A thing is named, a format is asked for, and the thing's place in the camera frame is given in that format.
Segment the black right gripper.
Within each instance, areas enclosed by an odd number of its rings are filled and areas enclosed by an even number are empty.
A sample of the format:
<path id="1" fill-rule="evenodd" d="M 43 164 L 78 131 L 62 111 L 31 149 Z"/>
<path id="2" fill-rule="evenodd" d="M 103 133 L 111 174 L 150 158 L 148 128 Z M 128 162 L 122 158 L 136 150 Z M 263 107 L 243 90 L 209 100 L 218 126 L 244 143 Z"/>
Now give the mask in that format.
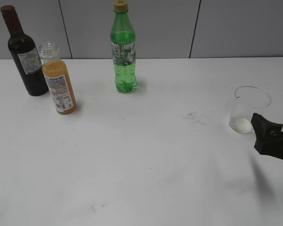
<path id="1" fill-rule="evenodd" d="M 258 113 L 253 113 L 251 124 L 257 152 L 283 160 L 283 124 L 271 122 Z"/>

